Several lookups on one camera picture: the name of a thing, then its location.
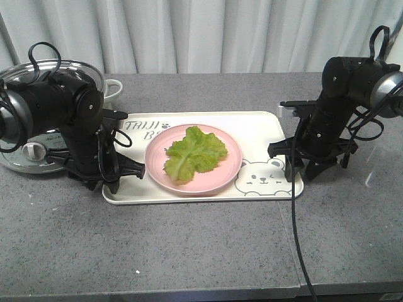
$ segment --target white tray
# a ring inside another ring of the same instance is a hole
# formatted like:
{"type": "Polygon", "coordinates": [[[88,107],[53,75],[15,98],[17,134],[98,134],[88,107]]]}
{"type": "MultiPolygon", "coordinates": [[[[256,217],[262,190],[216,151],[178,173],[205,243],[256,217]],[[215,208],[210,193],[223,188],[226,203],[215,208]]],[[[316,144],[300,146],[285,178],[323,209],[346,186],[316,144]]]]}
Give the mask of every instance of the white tray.
{"type": "MultiPolygon", "coordinates": [[[[104,198],[113,204],[177,203],[198,201],[245,201],[290,199],[291,183],[284,176],[284,155],[273,159],[268,155],[269,143],[283,140],[284,133],[277,117],[264,111],[136,113],[123,122],[122,130],[130,136],[133,146],[116,144],[116,151],[138,162],[144,162],[144,152],[150,140],[171,126],[195,123],[215,126],[234,137],[243,153],[242,167],[237,177],[214,196],[186,197],[175,195],[154,182],[146,172],[143,179],[136,176],[120,178],[116,194],[103,186],[104,198]]],[[[117,137],[125,142],[123,136],[117,137]]],[[[295,178],[295,195],[304,189],[299,175],[295,178]]]]}

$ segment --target lettuce leaf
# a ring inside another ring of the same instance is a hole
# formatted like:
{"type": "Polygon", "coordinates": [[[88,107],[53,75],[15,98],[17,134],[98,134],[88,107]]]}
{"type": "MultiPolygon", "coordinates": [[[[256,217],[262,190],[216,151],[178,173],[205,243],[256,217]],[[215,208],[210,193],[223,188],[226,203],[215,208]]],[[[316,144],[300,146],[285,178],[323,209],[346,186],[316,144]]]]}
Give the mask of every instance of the lettuce leaf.
{"type": "Polygon", "coordinates": [[[195,172],[213,170],[227,155],[225,144],[214,133],[203,133],[199,127],[186,129],[186,136],[173,142],[166,149],[170,158],[164,164],[164,171],[173,181],[190,181],[195,172]]]}

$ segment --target white curtain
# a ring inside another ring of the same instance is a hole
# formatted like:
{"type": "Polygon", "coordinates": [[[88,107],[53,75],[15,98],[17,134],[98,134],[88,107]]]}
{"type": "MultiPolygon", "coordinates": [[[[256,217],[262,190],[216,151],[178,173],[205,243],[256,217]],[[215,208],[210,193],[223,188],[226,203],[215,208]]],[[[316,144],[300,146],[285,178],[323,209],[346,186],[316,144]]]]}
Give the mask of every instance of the white curtain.
{"type": "Polygon", "coordinates": [[[373,30],[397,33],[402,12],[402,0],[0,0],[0,70],[47,41],[107,73],[322,71],[369,56],[373,30]]]}

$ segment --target bear cartoon print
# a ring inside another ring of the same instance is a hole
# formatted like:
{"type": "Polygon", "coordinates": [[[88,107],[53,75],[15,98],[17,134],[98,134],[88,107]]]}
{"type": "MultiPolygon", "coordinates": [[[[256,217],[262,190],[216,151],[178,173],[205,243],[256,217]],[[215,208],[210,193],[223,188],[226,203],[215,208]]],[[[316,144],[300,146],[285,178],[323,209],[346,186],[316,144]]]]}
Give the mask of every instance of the bear cartoon print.
{"type": "Polygon", "coordinates": [[[290,184],[285,179],[284,168],[284,162],[276,157],[266,162],[244,159],[235,187],[245,196],[290,196],[290,184]]]}

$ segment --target black robotic arm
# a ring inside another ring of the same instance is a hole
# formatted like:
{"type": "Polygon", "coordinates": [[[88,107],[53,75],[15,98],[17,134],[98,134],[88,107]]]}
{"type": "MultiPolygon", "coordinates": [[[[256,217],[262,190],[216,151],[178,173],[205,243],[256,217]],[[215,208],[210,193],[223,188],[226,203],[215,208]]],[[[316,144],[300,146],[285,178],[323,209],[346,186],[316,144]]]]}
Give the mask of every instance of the black robotic arm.
{"type": "Polygon", "coordinates": [[[402,114],[403,73],[400,66],[385,63],[385,51],[389,42],[389,28],[379,26],[370,38],[370,57],[331,58],[322,73],[322,92],[316,101],[282,102],[281,105],[294,109],[300,117],[295,136],[284,141],[271,143],[268,147],[270,157],[286,155],[286,178],[291,181],[291,156],[294,153],[297,173],[304,168],[303,159],[309,163],[305,176],[311,180],[322,171],[338,163],[337,156],[344,154],[340,164],[347,168],[349,155],[358,146],[354,139],[373,140],[380,136],[382,123],[375,117],[393,118],[402,114]],[[374,42],[383,30],[383,43],[379,59],[375,60],[374,42]],[[360,113],[357,107],[366,108],[360,113]],[[358,117],[349,125],[353,114],[358,117]],[[379,135],[361,138],[358,131],[368,122],[381,128],[379,135]],[[343,130],[350,131],[351,138],[340,138],[343,130]]]}
{"type": "MultiPolygon", "coordinates": [[[[37,68],[31,53],[28,56],[37,68]]],[[[121,111],[103,109],[103,94],[91,78],[78,79],[68,72],[55,70],[39,77],[35,70],[29,83],[0,83],[0,138],[13,143],[14,152],[26,141],[47,130],[60,130],[67,148],[49,149],[45,159],[55,162],[69,171],[69,176],[81,181],[88,189],[94,189],[103,181],[115,194],[120,176],[136,175],[143,178],[144,164],[116,152],[114,143],[120,120],[127,118],[121,111]]],[[[130,147],[132,142],[126,136],[130,147]]]]}

